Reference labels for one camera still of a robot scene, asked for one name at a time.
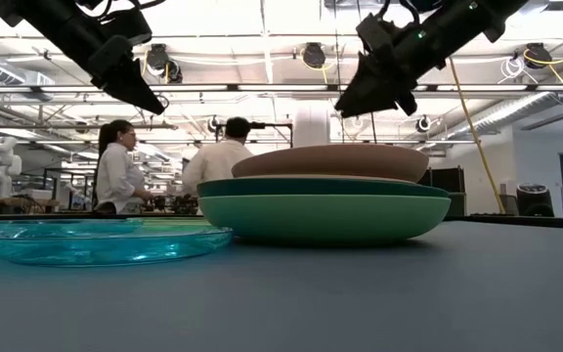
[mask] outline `wall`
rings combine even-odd
[[[497,135],[482,136],[481,141],[497,188],[499,184],[506,183],[509,186],[508,193],[514,194],[517,169],[511,126],[503,128]],[[446,158],[442,160],[432,158],[431,166],[434,168],[461,166],[464,169],[468,214],[498,213],[495,194],[476,145],[455,145],[448,150]]]
[[[514,133],[514,151],[519,183],[549,187],[555,216],[563,217],[562,169],[563,132]]]

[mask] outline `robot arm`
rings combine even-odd
[[[416,111],[411,90],[431,68],[442,69],[445,59],[484,33],[491,42],[505,32],[505,20],[528,0],[400,0],[414,22],[398,28],[381,17],[390,0],[356,28],[367,54],[360,54],[358,71],[340,97],[336,109],[343,117],[400,107]],[[421,23],[418,13],[436,10]]]
[[[152,39],[141,10],[163,1],[140,4],[130,10],[99,18],[86,15],[78,5],[94,9],[103,0],[0,0],[0,17],[10,26],[28,21],[65,55],[93,76],[91,82],[126,103],[160,114],[164,106],[132,61],[132,47]]]
[[[12,192],[11,176],[19,176],[22,171],[21,157],[15,155],[17,145],[14,137],[0,137],[0,197],[9,197]]]
[[[132,46],[147,42],[152,31],[141,10],[160,4],[129,0],[134,8],[98,19],[78,5],[96,8],[103,0],[0,0],[0,17],[15,26],[27,20],[45,37],[93,76],[92,83],[116,99],[160,114],[164,107],[132,62]],[[412,11],[414,22],[398,28],[381,17],[368,15],[356,28],[367,54],[360,54],[358,72],[340,97],[336,109],[343,117],[397,109],[416,111],[411,90],[417,79],[484,33],[491,42],[505,31],[505,20],[528,0],[400,0]],[[423,23],[418,14],[435,11]]]

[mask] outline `transparent plastic plate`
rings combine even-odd
[[[69,219],[0,221],[1,236],[44,238],[79,234],[131,234],[144,224],[142,219]]]
[[[163,262],[211,253],[232,240],[229,229],[175,225],[129,233],[87,232],[52,236],[0,231],[0,259],[44,266],[112,266]]]

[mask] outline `white lab coat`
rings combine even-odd
[[[145,175],[127,154],[127,149],[118,143],[110,143],[99,160],[95,188],[98,203],[112,202],[116,213],[122,213],[143,203],[142,199],[132,196],[134,191],[144,189]]]
[[[232,167],[251,156],[253,154],[237,141],[202,147],[182,175],[184,193],[197,196],[196,186],[200,183],[234,178]]]

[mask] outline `table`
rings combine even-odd
[[[453,222],[398,247],[235,244],[113,268],[0,261],[9,351],[563,351],[563,229]]]

